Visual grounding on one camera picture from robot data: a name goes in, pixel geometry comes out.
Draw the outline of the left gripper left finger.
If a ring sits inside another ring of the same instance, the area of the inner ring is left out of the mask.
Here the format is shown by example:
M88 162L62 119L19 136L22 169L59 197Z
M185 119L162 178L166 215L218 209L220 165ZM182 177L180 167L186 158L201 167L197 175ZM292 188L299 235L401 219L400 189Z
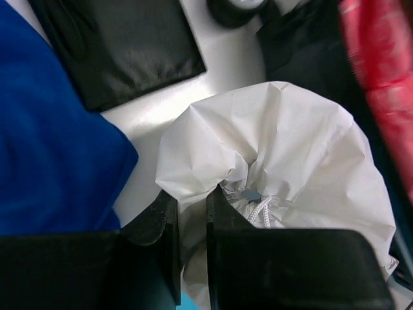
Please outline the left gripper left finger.
M1 238L2 309L175 309L177 202L166 192L118 231Z

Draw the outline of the pink patterned garment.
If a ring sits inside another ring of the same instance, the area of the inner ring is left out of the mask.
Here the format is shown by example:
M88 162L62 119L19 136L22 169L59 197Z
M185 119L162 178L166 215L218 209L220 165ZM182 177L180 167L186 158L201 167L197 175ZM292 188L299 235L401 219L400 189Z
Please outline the pink patterned garment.
M399 1L339 1L356 78L412 196L412 31Z

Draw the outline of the white drawstring bag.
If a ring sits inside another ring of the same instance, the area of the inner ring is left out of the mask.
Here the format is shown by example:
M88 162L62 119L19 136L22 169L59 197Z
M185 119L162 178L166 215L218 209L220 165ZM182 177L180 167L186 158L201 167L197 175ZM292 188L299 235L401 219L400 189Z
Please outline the white drawstring bag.
M207 196L224 199L257 228L361 233L389 277L396 231L385 181L367 137L337 103L282 81L191 104L165 131L156 183L179 204L183 290L210 308Z

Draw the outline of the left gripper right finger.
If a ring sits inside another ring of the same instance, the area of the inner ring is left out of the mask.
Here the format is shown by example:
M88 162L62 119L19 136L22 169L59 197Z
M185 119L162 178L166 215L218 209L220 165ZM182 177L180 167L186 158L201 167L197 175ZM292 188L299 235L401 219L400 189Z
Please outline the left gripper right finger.
M393 309L374 250L356 231L258 229L216 188L206 199L212 309Z

